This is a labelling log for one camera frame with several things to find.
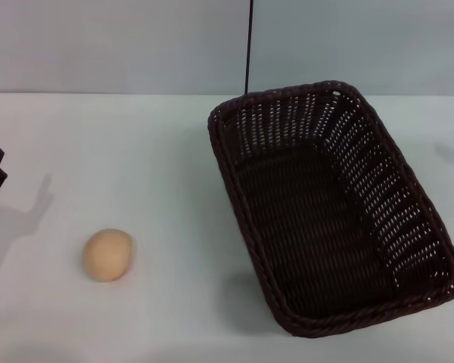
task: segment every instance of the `egg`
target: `egg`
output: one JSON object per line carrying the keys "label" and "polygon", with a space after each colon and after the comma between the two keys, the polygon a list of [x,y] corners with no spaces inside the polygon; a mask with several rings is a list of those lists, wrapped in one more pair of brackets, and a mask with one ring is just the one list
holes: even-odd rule
{"label": "egg", "polygon": [[104,229],[92,235],[82,251],[82,265],[97,281],[114,281],[123,276],[132,263],[133,242],[119,229]]}

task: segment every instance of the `black wire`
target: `black wire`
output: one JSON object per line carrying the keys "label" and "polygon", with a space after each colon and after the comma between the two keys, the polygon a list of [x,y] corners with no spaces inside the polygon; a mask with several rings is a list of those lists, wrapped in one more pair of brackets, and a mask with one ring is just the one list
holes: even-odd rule
{"label": "black wire", "polygon": [[252,18],[253,18],[254,0],[249,4],[249,33],[247,34],[247,62],[245,65],[245,89],[244,94],[249,92],[249,68],[250,68],[250,41],[252,39]]}

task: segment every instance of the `white wall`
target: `white wall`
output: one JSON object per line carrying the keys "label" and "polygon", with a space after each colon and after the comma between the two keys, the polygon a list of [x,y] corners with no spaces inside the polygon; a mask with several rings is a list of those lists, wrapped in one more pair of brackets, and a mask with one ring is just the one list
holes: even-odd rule
{"label": "white wall", "polygon": [[246,0],[0,0],[0,92],[236,95]]}
{"label": "white wall", "polygon": [[256,0],[250,90],[338,79],[454,95],[454,0]]}

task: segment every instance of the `white table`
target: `white table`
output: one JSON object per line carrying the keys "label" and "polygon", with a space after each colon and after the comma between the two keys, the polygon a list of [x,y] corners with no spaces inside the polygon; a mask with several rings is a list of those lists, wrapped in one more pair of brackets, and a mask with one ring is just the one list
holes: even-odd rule
{"label": "white table", "polygon": [[[0,95],[0,363],[454,362],[454,301],[320,340],[263,302],[207,133],[227,96]],[[371,97],[454,243],[454,98]],[[80,267],[120,228],[133,269]]]}

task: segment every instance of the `woven basket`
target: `woven basket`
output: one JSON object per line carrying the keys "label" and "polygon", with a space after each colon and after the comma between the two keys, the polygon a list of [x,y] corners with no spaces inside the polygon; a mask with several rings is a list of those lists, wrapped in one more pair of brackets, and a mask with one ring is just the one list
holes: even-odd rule
{"label": "woven basket", "polygon": [[342,82],[219,105],[209,133],[266,301],[299,337],[454,299],[454,247],[363,96]]}

